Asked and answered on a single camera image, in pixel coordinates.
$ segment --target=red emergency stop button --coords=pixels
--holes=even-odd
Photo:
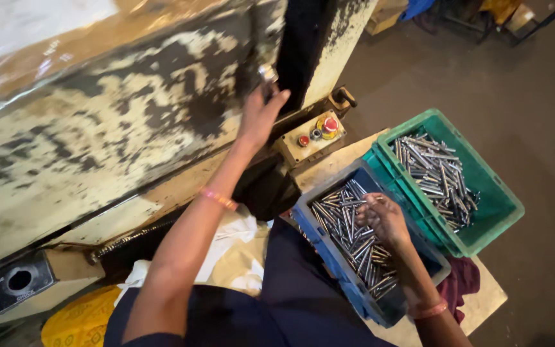
[[[332,133],[337,131],[338,123],[333,117],[327,117],[322,124],[322,131],[324,133]]]
[[[307,147],[308,144],[310,143],[310,138],[307,137],[307,136],[305,136],[305,135],[301,135],[301,136],[299,137],[298,142],[299,142],[299,146]]]

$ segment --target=concrete floor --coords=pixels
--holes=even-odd
[[[525,216],[479,254],[509,300],[476,346],[555,346],[555,22],[517,48],[412,22],[359,40],[339,83],[352,140],[436,107],[507,183]]]

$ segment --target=yellow bag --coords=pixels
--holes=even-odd
[[[55,313],[42,328],[44,347],[102,347],[119,293],[115,285],[100,288]]]

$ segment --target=maroon cloth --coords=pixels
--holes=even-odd
[[[458,324],[464,320],[464,312],[458,307],[464,305],[462,295],[474,294],[481,287],[481,274],[479,268],[470,258],[446,257],[451,264],[451,273],[436,287],[440,295],[448,303],[448,310],[452,313]]]

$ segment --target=blue cloth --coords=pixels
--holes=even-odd
[[[409,20],[419,13],[427,11],[434,4],[434,0],[409,0],[408,7],[400,16],[400,20]]]
[[[130,288],[115,308],[104,347],[121,346],[138,293],[138,288]],[[151,334],[123,345],[144,346],[393,345],[369,331],[322,266],[322,259],[295,228],[278,218],[269,234],[260,299],[231,289],[195,285],[185,337]]]

